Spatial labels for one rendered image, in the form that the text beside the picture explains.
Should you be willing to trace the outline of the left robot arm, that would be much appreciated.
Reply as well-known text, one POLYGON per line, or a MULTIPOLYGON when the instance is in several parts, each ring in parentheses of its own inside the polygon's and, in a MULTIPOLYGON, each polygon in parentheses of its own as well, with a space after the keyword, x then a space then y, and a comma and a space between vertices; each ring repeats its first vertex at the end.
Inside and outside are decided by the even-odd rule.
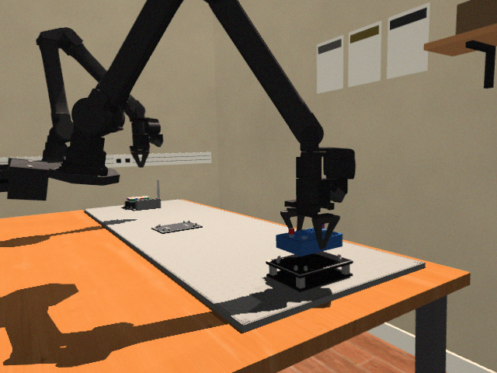
MULTIPOLYGON (((74 129, 74 123, 71 121, 71 114, 68 110, 64 89, 58 44, 59 48, 62 49, 67 56, 72 56, 97 82, 99 82, 107 72, 107 70, 86 49, 82 41, 83 40, 73 29, 67 27, 40 32, 40 35, 36 39, 36 45, 39 45, 43 59, 52 124, 54 126, 57 123, 56 126, 52 127, 49 131, 47 142, 45 142, 46 150, 43 150, 42 160, 63 162, 63 158, 66 157, 67 151, 67 145, 65 143, 71 141, 71 133, 73 133, 74 129), (73 44, 73 48, 71 44, 73 44)), ((124 113, 130 118, 130 122, 132 122, 132 134, 146 133, 141 134, 141 145, 150 145, 150 139, 150 143, 157 147, 161 147, 163 134, 159 134, 161 125, 158 122, 158 119, 144 117, 144 106, 131 94, 129 95, 127 102, 128 104, 124 109, 124 113), (145 123, 145 127, 144 122, 147 122, 145 123)))

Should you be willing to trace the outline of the blue grid rack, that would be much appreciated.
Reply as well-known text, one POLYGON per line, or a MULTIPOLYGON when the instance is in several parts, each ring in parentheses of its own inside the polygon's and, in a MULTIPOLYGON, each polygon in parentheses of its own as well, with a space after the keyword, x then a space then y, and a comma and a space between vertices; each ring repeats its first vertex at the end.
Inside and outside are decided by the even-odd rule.
POLYGON ((301 238, 301 230, 295 231, 294 236, 290 238, 289 232, 276 235, 276 247, 298 256, 306 256, 342 247, 342 234, 338 232, 332 232, 325 249, 319 249, 314 228, 307 229, 306 239, 301 238))

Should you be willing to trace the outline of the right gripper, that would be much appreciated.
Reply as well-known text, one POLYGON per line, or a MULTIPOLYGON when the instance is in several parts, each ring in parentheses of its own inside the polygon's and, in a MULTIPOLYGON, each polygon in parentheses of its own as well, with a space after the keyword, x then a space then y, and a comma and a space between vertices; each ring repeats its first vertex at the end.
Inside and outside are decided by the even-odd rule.
POLYGON ((313 180, 296 179, 296 200, 285 200, 285 211, 280 214, 288 229, 293 228, 290 217, 297 216, 297 231, 302 229, 304 217, 312 218, 319 249, 325 249, 330 235, 339 222, 340 216, 334 214, 318 214, 321 208, 334 210, 334 203, 318 203, 318 182, 321 178, 313 180), (322 226, 328 223, 324 240, 322 240, 322 226))

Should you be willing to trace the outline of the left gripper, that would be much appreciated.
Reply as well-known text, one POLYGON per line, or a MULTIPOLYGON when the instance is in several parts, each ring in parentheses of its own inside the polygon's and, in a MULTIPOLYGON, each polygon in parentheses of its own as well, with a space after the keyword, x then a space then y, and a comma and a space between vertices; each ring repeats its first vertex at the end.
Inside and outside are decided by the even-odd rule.
POLYGON ((145 134, 145 133, 132 134, 133 146, 130 146, 130 153, 134 157, 134 160, 137 163, 138 167, 142 168, 142 167, 144 167, 146 159, 149 155, 149 152, 146 152, 146 151, 149 151, 150 145, 141 145, 141 134, 145 134), (140 145, 140 146, 135 146, 135 145, 140 145), (141 147, 141 148, 139 148, 139 147, 141 147), (137 151, 134 151, 134 150, 137 150, 137 151), (140 161, 138 155, 142 155, 141 161, 140 161))

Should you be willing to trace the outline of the white perforated base plate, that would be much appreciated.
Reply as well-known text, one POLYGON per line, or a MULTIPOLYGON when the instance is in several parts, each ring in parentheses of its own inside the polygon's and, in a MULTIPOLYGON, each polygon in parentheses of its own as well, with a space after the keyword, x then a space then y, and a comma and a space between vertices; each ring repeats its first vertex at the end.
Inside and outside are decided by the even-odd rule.
POLYGON ((293 254, 276 248, 276 235, 288 233, 287 226, 180 199, 139 211, 122 206, 84 212, 243 333, 426 267, 342 241, 325 252, 353 260, 353 275, 299 292, 266 276, 266 260, 293 254), (183 221, 203 227, 165 234, 151 228, 183 221))

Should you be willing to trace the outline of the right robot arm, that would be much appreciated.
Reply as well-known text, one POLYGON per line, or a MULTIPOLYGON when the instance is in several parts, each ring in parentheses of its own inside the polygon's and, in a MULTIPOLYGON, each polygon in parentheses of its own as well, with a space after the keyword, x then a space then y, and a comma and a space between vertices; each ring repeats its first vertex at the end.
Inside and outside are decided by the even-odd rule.
MULTIPOLYGON (((296 178, 318 182, 318 203, 341 203, 356 171, 350 148, 318 147, 324 131, 281 68, 238 0, 204 0, 259 80, 296 139, 296 178), (303 145, 303 149, 302 149, 303 145)), ((103 136, 123 130, 134 84, 183 0, 147 0, 103 79, 71 111, 74 122, 63 165, 67 173, 107 176, 103 136), (118 106, 120 105, 120 106, 118 106), (108 131, 113 130, 113 131, 108 131), (93 133, 93 134, 86 134, 93 133), (102 134, 100 134, 102 133, 102 134), (96 137, 96 136, 98 137, 96 137)))

